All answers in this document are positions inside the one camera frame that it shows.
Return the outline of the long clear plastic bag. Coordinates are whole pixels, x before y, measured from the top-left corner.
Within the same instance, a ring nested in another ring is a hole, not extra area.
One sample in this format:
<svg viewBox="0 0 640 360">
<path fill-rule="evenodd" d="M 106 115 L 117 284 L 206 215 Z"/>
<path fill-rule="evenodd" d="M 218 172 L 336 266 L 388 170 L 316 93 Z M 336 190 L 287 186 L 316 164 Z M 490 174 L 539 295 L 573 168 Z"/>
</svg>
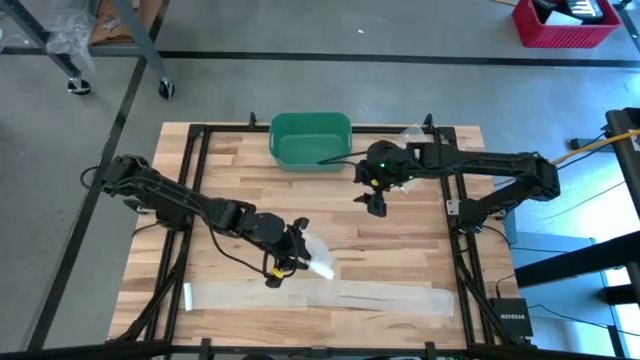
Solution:
<svg viewBox="0 0 640 360">
<path fill-rule="evenodd" d="M 187 311 L 227 308 L 331 307 L 426 316 L 454 315 L 448 290 L 375 282 L 293 279 L 279 288 L 260 280 L 186 283 Z"/>
</svg>

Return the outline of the black electronic device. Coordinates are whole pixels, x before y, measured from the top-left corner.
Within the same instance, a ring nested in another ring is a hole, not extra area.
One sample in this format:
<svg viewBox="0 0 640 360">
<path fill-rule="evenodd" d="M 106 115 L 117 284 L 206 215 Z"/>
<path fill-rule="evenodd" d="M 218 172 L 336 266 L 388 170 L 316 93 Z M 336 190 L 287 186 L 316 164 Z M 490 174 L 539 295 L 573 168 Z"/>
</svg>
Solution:
<svg viewBox="0 0 640 360">
<path fill-rule="evenodd" d="M 596 0 L 531 0 L 544 25 L 597 25 L 604 12 Z"/>
</svg>

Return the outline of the red plastic crate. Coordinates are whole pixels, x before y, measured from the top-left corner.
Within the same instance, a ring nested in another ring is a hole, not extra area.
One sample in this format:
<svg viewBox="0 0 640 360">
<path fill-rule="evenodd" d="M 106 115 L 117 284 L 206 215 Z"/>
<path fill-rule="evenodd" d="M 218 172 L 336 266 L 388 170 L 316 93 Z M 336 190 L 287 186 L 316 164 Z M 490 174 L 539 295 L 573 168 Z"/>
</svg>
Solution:
<svg viewBox="0 0 640 360">
<path fill-rule="evenodd" d="M 539 21 L 532 0 L 519 0 L 512 18 L 520 41 L 527 48 L 595 48 L 622 26 L 616 9 L 608 0 L 596 0 L 603 20 L 594 25 L 546 25 Z"/>
</svg>

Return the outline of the brown cardboard box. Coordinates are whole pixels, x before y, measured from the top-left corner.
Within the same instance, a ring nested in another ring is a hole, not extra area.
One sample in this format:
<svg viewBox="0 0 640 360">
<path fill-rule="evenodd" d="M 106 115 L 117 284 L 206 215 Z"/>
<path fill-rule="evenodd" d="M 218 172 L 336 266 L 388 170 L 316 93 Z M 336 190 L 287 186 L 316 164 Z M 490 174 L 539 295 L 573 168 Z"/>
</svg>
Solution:
<svg viewBox="0 0 640 360">
<path fill-rule="evenodd" d="M 153 22 L 162 8 L 163 0 L 127 0 L 142 26 L 150 32 Z M 96 13 L 96 23 L 89 38 L 91 45 L 132 43 L 133 37 L 112 0 L 101 0 Z"/>
</svg>

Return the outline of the black Netgear network switch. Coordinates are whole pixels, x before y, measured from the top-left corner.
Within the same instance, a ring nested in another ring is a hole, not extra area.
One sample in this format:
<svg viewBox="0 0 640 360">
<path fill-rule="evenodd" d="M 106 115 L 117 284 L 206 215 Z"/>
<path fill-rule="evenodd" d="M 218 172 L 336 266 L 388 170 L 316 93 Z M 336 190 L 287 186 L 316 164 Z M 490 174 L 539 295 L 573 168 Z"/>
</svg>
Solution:
<svg viewBox="0 0 640 360">
<path fill-rule="evenodd" d="M 513 336 L 532 337 L 533 329 L 526 300 L 523 298 L 491 298 L 497 317 Z"/>
</svg>

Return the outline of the grey metal wheeled cart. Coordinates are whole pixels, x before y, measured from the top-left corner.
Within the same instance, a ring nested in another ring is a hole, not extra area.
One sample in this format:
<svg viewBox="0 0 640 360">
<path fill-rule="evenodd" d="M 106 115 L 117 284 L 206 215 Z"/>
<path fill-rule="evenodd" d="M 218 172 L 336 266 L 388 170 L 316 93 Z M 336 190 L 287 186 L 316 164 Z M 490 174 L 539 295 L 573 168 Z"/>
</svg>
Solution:
<svg viewBox="0 0 640 360">
<path fill-rule="evenodd" d="M 105 45 L 91 45 L 89 43 L 91 57 L 94 55 L 143 57 L 155 71 L 159 80 L 159 95 L 164 99 L 170 99 L 174 96 L 175 84 L 169 77 L 155 46 L 155 36 L 161 25 L 161 20 L 164 18 L 168 2 L 169 0 L 163 0 L 162 8 L 155 18 L 150 32 L 147 32 L 127 0 L 112 0 L 119 16 L 131 32 L 133 42 Z M 67 90 L 70 93 L 75 95 L 90 93 L 90 84 L 84 79 L 81 69 L 72 62 L 75 56 L 47 52 L 48 20 L 52 0 L 38 0 L 37 3 L 43 5 L 47 11 L 45 24 L 41 24 L 22 4 L 21 0 L 0 0 L 0 18 L 8 17 L 21 29 L 21 32 L 15 37 L 24 43 L 24 50 L 34 50 L 38 54 L 42 53 L 48 56 L 67 75 Z"/>
</svg>

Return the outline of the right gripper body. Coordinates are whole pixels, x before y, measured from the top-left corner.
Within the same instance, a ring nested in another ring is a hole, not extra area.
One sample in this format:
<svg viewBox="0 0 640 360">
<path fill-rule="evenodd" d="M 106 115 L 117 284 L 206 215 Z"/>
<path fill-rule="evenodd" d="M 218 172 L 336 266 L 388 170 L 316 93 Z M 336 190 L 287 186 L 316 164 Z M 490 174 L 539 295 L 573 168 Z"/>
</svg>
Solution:
<svg viewBox="0 0 640 360">
<path fill-rule="evenodd" d="M 383 193 L 400 184 L 398 152 L 392 149 L 368 150 L 366 157 L 355 166 L 356 184 L 369 186 L 373 200 L 366 205 L 367 212 L 376 217 L 385 217 L 387 207 Z"/>
</svg>

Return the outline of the white gauze bandage roll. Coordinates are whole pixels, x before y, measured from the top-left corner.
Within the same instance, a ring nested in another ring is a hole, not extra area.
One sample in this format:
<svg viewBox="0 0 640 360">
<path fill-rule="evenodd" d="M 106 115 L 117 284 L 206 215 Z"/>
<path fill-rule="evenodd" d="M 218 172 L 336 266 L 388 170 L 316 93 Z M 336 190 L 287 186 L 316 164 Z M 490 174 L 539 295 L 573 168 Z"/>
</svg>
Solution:
<svg viewBox="0 0 640 360">
<path fill-rule="evenodd" d="M 309 269 L 326 280 L 333 280 L 335 272 L 333 270 L 334 258 L 330 253 L 327 244 L 316 234 L 312 233 L 312 240 L 305 245 L 308 253 L 313 257 Z"/>
</svg>

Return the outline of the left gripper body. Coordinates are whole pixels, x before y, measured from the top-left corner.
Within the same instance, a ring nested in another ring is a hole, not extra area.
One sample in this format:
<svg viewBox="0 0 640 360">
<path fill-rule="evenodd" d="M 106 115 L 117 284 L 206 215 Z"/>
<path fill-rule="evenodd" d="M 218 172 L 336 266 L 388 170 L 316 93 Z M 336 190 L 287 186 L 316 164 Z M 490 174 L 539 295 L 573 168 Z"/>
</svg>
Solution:
<svg viewBox="0 0 640 360">
<path fill-rule="evenodd" d="M 298 271 L 295 261 L 297 255 L 310 255 L 300 238 L 300 230 L 306 229 L 308 224 L 309 219 L 301 217 L 292 225 L 286 225 L 281 240 L 271 247 L 270 255 L 274 258 L 274 264 L 265 276 L 268 288 L 279 288 L 284 279 Z"/>
</svg>

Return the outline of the black metal stand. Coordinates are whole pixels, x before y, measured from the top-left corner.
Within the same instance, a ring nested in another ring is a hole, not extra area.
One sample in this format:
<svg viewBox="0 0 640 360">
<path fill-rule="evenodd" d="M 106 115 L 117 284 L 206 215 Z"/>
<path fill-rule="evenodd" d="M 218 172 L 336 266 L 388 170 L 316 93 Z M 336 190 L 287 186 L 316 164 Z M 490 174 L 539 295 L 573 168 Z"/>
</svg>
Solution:
<svg viewBox="0 0 640 360">
<path fill-rule="evenodd" d="M 613 149 L 640 218 L 640 108 L 610 110 L 606 119 L 608 129 L 618 138 L 613 142 Z M 531 287 L 617 266 L 626 269 L 630 283 L 607 287 L 606 303 L 640 307 L 640 230 L 525 265 L 515 270 L 515 278 L 520 286 Z"/>
</svg>

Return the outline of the crumpled clear plastic wrap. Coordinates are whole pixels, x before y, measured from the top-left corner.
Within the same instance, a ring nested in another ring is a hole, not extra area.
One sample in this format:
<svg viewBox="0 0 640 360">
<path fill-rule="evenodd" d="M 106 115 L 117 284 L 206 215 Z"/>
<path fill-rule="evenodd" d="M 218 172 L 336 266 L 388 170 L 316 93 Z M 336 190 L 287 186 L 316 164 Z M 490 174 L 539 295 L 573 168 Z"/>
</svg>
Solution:
<svg viewBox="0 0 640 360">
<path fill-rule="evenodd" d="M 101 0 L 52 0 L 46 49 L 48 53 L 81 58 L 94 73 L 89 40 L 97 20 Z"/>
</svg>

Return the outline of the green plastic basket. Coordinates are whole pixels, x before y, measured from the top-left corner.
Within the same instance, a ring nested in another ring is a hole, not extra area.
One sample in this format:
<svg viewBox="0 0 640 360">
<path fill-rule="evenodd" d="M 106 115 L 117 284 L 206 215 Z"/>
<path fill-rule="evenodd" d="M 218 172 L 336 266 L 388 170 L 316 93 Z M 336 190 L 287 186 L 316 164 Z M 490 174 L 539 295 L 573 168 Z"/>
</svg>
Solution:
<svg viewBox="0 0 640 360">
<path fill-rule="evenodd" d="M 350 119 L 339 112 L 281 113 L 270 124 L 269 151 L 288 172 L 339 172 L 344 164 L 320 161 L 352 150 Z"/>
</svg>

